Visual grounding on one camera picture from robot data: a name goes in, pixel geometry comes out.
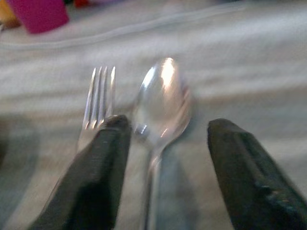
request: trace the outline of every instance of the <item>silver spoon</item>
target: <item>silver spoon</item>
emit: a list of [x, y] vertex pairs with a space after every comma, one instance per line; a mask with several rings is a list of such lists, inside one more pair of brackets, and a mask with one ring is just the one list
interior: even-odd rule
[[190, 93], [178, 67], [165, 58], [146, 74], [132, 113], [134, 132], [148, 145], [148, 168], [140, 230], [156, 229], [158, 181], [162, 152], [191, 119]]

